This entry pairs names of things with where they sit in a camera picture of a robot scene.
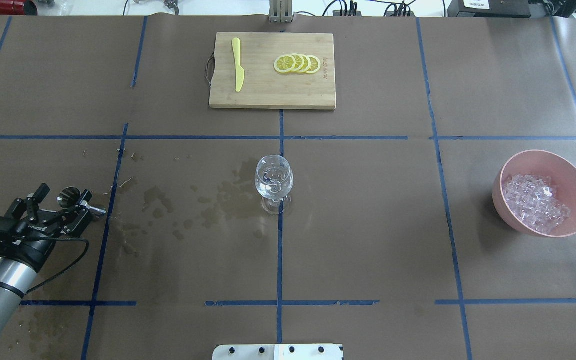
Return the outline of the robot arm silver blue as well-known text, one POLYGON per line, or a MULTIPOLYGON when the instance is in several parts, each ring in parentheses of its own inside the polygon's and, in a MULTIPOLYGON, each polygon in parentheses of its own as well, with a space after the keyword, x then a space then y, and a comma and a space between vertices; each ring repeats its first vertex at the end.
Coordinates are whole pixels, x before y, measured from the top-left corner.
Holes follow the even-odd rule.
POLYGON ((57 196, 60 210, 42 209, 49 193, 43 183, 0 215, 0 335, 25 296, 39 289, 34 281, 57 243, 81 242, 86 255, 90 243, 82 234, 108 214, 106 207, 92 203, 91 191, 73 186, 57 196))

